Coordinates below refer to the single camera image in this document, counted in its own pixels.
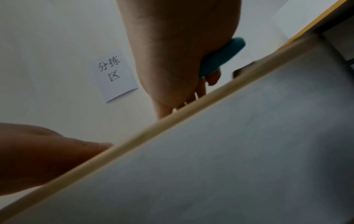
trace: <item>fingernail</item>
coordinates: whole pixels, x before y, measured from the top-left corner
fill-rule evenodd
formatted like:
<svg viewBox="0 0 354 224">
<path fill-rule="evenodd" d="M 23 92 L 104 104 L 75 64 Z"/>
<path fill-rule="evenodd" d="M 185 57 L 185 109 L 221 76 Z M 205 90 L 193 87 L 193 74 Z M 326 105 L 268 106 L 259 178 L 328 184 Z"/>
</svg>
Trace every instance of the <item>fingernail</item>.
<svg viewBox="0 0 354 224">
<path fill-rule="evenodd" d="M 102 142 L 102 143 L 100 143 L 100 147 L 101 148 L 105 148 L 105 149 L 109 149 L 109 148 L 113 147 L 113 143 L 111 143 L 111 142 Z"/>
</svg>

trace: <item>wooden strip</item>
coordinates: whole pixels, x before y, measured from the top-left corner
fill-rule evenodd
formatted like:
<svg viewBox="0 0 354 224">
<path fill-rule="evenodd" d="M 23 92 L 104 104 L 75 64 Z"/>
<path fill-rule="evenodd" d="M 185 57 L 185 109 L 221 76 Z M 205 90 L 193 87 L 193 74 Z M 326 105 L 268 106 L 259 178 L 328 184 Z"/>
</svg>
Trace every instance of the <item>wooden strip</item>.
<svg viewBox="0 0 354 224">
<path fill-rule="evenodd" d="M 240 77 L 234 79 L 230 83 L 180 109 L 176 113 L 160 120 L 124 144 L 105 151 L 104 153 L 76 167 L 61 177 L 44 185 L 38 190 L 19 199 L 13 204 L 8 205 L 0 211 L 0 223 L 4 223 L 18 213 L 49 198 L 53 194 L 63 190 L 95 170 L 107 165 L 111 161 L 123 156 L 137 147 L 142 146 L 149 140 L 162 134 L 164 131 L 172 128 L 182 121 L 189 119 L 198 112 L 201 112 L 207 107 L 223 100 L 248 84 L 267 75 L 270 71 L 311 49 L 316 45 L 317 41 L 317 37 L 302 39 L 281 51 L 273 53 L 272 55 L 257 61 L 257 63 L 247 69 Z"/>
<path fill-rule="evenodd" d="M 334 10 L 336 10 L 338 7 L 340 7 L 342 4 L 344 4 L 347 0 L 338 0 L 336 3 L 334 3 L 331 7 L 329 7 L 326 11 L 324 11 L 322 14 L 319 15 L 315 20 L 313 20 L 311 23 L 309 23 L 304 29 L 302 29 L 300 32 L 295 34 L 292 38 L 290 38 L 285 44 L 283 44 L 281 48 L 289 45 L 291 42 L 302 36 L 304 33 L 309 31 L 314 25 L 316 25 L 318 22 L 320 22 L 322 19 L 324 19 L 326 16 L 328 16 L 330 13 L 332 13 Z"/>
</svg>

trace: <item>wooden edge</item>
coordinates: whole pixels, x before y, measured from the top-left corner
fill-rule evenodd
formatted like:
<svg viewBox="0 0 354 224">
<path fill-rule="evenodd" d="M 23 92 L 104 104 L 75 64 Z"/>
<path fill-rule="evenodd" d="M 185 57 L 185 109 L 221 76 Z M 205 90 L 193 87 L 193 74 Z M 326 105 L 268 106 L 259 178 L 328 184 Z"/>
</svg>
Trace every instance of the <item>wooden edge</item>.
<svg viewBox="0 0 354 224">
<path fill-rule="evenodd" d="M 289 45 L 291 42 L 302 36 L 304 33 L 309 31 L 312 27 L 314 27 L 318 22 L 323 20 L 326 16 L 328 16 L 330 13 L 332 13 L 334 10 L 336 10 L 338 7 L 340 7 L 342 4 L 344 4 L 347 0 L 338 0 L 336 3 L 334 3 L 331 7 L 329 7 L 326 11 L 324 11 L 322 14 L 320 14 L 315 20 L 313 20 L 311 23 L 309 23 L 304 29 L 302 29 L 300 32 L 295 34 L 292 38 L 290 38 L 285 44 L 283 44 L 279 49 L 282 49 L 283 47 Z"/>
<path fill-rule="evenodd" d="M 95 170 L 107 165 L 108 163 L 132 151 L 133 149 L 147 143 L 149 140 L 157 137 L 164 131 L 172 128 L 180 122 L 192 117 L 196 113 L 206 109 L 207 107 L 242 89 L 248 84 L 265 76 L 277 67 L 289 62 L 290 60 L 312 48 L 314 45 L 316 45 L 317 40 L 318 38 L 314 36 L 301 39 L 294 44 L 284 48 L 283 50 L 275 52 L 272 55 L 259 60 L 250 69 L 247 69 L 247 71 L 243 72 L 240 77 L 234 79 L 228 84 L 180 109 L 176 113 L 158 121 L 122 145 L 113 147 L 99 154 L 91 160 L 83 163 L 82 165 L 49 182 L 43 187 L 3 208 L 0 210 L 0 223 L 8 221 L 20 212 L 23 212 L 29 207 L 49 198 L 53 194 L 63 190 L 64 188 L 84 178 Z"/>
</svg>

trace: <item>teal handle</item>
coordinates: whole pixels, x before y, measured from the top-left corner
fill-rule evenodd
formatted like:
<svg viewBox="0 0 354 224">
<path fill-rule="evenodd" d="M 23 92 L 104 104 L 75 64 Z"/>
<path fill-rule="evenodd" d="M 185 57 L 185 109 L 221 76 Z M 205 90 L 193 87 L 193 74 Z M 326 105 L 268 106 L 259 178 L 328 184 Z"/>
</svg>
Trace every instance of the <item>teal handle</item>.
<svg viewBox="0 0 354 224">
<path fill-rule="evenodd" d="M 201 61 L 199 78 L 202 79 L 216 71 L 221 65 L 240 52 L 245 45 L 246 43 L 242 38 L 236 37 L 219 50 L 205 56 Z"/>
</svg>

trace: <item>white paper sign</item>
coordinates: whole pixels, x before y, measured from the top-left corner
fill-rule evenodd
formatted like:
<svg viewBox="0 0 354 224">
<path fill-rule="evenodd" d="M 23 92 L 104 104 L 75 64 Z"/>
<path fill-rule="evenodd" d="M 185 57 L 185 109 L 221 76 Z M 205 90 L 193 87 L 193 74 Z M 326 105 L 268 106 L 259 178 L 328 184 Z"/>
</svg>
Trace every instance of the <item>white paper sign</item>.
<svg viewBox="0 0 354 224">
<path fill-rule="evenodd" d="M 95 84 L 106 102 L 138 88 L 133 73 L 120 51 L 92 61 L 90 67 Z"/>
</svg>

